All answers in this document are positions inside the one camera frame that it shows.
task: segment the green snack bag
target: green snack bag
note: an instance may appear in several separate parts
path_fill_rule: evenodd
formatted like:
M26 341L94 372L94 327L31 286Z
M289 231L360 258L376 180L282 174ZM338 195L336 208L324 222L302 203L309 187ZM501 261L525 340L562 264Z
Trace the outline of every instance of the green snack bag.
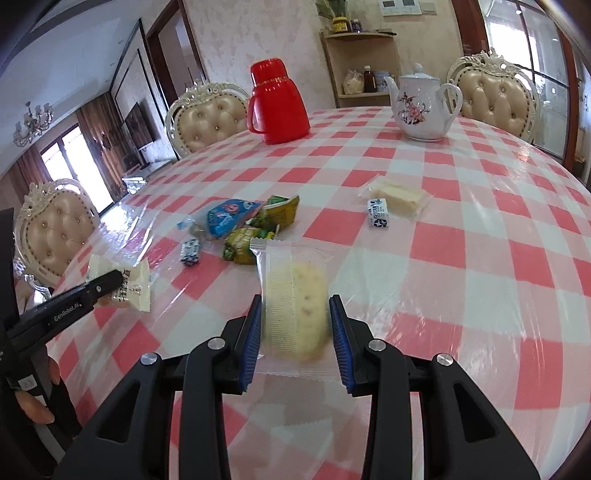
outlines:
M273 238L274 236L273 232L253 226L234 230L224 242L222 258L242 265L254 265L256 259L251 252L251 238Z

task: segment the tufted chair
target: tufted chair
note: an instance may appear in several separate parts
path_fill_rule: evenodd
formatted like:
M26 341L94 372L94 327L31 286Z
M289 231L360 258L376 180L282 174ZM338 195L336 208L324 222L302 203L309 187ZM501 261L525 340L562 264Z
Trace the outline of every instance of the tufted chair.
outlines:
M26 272L55 287L98 224L99 214L77 181L31 183L14 226Z
M166 116L166 133L175 151L186 157L246 130L248 99L245 90L231 83L188 88Z
M449 70L447 81L464 94L462 115L532 142L540 98L534 83L517 66L494 51L462 57Z

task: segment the finger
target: finger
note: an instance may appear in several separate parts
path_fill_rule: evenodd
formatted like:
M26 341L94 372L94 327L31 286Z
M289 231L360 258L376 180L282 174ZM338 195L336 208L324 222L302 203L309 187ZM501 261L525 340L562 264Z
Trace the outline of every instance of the finger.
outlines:
M56 418L45 405L33 397L29 392L17 390L14 392L18 405L30 420L40 425L53 423Z
M57 362L51 358L49 358L49 379L51 380L51 383L53 383L54 385L59 385L60 384L60 366L57 364Z

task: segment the window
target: window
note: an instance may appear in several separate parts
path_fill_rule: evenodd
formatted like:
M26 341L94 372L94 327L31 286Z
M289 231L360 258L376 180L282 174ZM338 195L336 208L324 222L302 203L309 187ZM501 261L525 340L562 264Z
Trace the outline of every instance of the window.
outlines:
M113 203L78 125L47 147L41 158L53 180L79 181L99 212Z
M541 124L534 145L561 163L569 129L569 77L560 34L534 0L480 2L492 48L535 84Z

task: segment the teapot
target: teapot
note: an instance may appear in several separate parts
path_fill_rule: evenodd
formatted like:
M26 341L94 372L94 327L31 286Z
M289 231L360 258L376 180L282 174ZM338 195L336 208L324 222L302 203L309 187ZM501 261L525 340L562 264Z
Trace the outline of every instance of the teapot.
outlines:
M439 79L427 75L420 63L414 65L414 73L403 75L398 81L400 89L391 77L385 78L390 91L392 113L400 129L413 140L436 142L447 135L453 121L462 108L462 91L451 83L439 86ZM456 107L449 112L445 92L456 95Z

